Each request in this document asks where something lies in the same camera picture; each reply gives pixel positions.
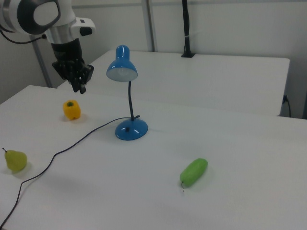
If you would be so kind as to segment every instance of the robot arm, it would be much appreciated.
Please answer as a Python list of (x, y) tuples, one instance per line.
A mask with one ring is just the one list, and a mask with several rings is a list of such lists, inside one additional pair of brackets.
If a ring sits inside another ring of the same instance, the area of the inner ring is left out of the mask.
[(0, 0), (0, 30), (45, 33), (57, 59), (54, 69), (75, 92), (86, 91), (94, 68), (82, 59), (79, 38), (95, 33), (95, 25), (90, 19), (76, 18), (71, 0)]

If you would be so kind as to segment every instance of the cucumber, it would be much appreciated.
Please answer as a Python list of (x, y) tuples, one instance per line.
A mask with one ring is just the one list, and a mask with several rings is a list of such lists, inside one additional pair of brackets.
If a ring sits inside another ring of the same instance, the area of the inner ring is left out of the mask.
[(196, 159), (180, 174), (180, 181), (187, 187), (191, 186), (205, 172), (207, 166), (208, 162), (205, 159)]

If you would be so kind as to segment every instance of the desk lamp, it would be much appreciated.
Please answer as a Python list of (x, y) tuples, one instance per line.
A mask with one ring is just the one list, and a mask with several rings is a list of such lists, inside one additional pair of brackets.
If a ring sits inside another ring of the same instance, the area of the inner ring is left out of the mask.
[(128, 99), (131, 119), (120, 123), (115, 130), (115, 135), (121, 140), (135, 140), (144, 136), (148, 130), (146, 122), (135, 118), (133, 115), (131, 81), (138, 77), (138, 72), (130, 61), (130, 51), (127, 46), (121, 45), (117, 47), (116, 59), (107, 69), (106, 75), (114, 81), (129, 82)]

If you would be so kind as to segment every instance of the black cable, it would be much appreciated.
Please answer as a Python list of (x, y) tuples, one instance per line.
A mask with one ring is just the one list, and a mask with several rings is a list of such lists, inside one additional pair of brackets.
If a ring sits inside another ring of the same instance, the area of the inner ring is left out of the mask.
[(289, 107), (289, 117), (291, 117), (291, 108), (290, 108), (290, 102), (289, 102), (289, 100), (288, 100), (288, 97), (287, 97), (287, 95), (284, 95), (283, 96), (283, 103), (282, 104), (284, 104), (284, 103), (288, 103), (288, 107)]
[(0, 30), (4, 30), (5, 32), (8, 32), (8, 33), (13, 33), (13, 31), (9, 31), (5, 29), (1, 24), (0, 24)]
[(129, 99), (129, 107), (130, 107), (131, 121), (134, 121), (133, 108), (132, 108), (132, 99), (131, 99), (131, 81), (129, 81), (128, 99)]
[[(189, 17), (189, 11), (188, 11), (188, 9), (187, 9), (187, 16), (188, 16), (188, 28), (189, 28), (189, 30), (190, 30), (190, 17)], [(186, 44), (184, 44), (184, 48), (183, 48), (183, 53), (185, 53), (186, 52)]]
[(290, 102), (288, 98), (286, 98), (286, 102), (288, 103), (288, 107), (289, 107), (289, 117), (291, 117), (291, 108), (290, 108)]
[(102, 125), (102, 126), (96, 128), (96, 129), (92, 130), (91, 132), (89, 132), (88, 134), (86, 134), (82, 139), (80, 139), (79, 141), (77, 141), (75, 144), (73, 144), (73, 145), (70, 146), (69, 148), (67, 148), (67, 149), (65, 149), (65, 150), (63, 150), (63, 151), (61, 151), (61, 152), (56, 153), (56, 154), (52, 157), (51, 162), (49, 163), (49, 165), (48, 165), (39, 175), (37, 175), (37, 176), (35, 176), (35, 177), (32, 177), (32, 178), (30, 178), (30, 179), (28, 179), (28, 180), (23, 181), (23, 182), (20, 184), (20, 188), (19, 188), (19, 192), (18, 192), (18, 196), (17, 196), (16, 203), (15, 203), (14, 207), (12, 208), (11, 212), (8, 214), (8, 216), (5, 218), (5, 220), (4, 220), (3, 223), (1, 224), (0, 230), (2, 230), (4, 224), (7, 222), (7, 220), (10, 218), (11, 214), (12, 214), (13, 211), (15, 210), (15, 208), (16, 208), (16, 206), (17, 206), (17, 204), (18, 204), (18, 201), (19, 201), (19, 196), (20, 196), (21, 188), (22, 188), (22, 185), (23, 185), (24, 183), (26, 183), (26, 182), (28, 182), (28, 181), (31, 181), (31, 180), (33, 180), (33, 179), (35, 179), (35, 178), (37, 178), (37, 177), (43, 175), (43, 174), (47, 171), (47, 169), (51, 166), (51, 164), (52, 164), (54, 158), (55, 158), (57, 155), (59, 155), (59, 154), (61, 154), (61, 153), (64, 153), (64, 152), (70, 150), (71, 148), (75, 147), (77, 144), (79, 144), (81, 141), (83, 141), (85, 138), (87, 138), (90, 134), (92, 134), (92, 133), (95, 132), (96, 130), (98, 130), (98, 129), (100, 129), (100, 128), (102, 128), (102, 127), (104, 127), (104, 126), (106, 126), (106, 125), (108, 125), (108, 124), (110, 124), (110, 123), (112, 123), (112, 122), (114, 122), (114, 121), (121, 120), (121, 119), (130, 119), (130, 117), (121, 117), (121, 118), (117, 118), (117, 119), (115, 119), (115, 120), (113, 120), (113, 121), (110, 121), (110, 122), (108, 122), (108, 123), (106, 123), (106, 124), (104, 124), (104, 125)]
[(35, 41), (37, 41), (37, 40), (39, 40), (39, 39), (41, 39), (41, 38), (44, 38), (44, 35), (42, 35), (41, 37), (38, 37), (38, 38), (36, 38), (36, 39), (34, 39), (34, 40), (31, 40), (31, 41), (27, 41), (27, 42), (15, 42), (15, 41), (9, 39), (9, 38), (3, 33), (2, 30), (0, 30), (0, 33), (2, 34), (2, 36), (3, 36), (6, 40), (8, 40), (8, 41), (10, 41), (10, 42), (12, 42), (12, 43), (14, 43), (14, 44), (19, 44), (19, 45), (29, 44), (29, 43), (35, 42)]

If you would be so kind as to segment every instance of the pear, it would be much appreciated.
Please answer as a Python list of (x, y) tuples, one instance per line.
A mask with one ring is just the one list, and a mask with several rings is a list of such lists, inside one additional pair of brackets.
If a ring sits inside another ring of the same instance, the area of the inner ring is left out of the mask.
[(27, 165), (27, 155), (23, 152), (5, 150), (5, 160), (8, 168), (12, 171), (20, 171)]

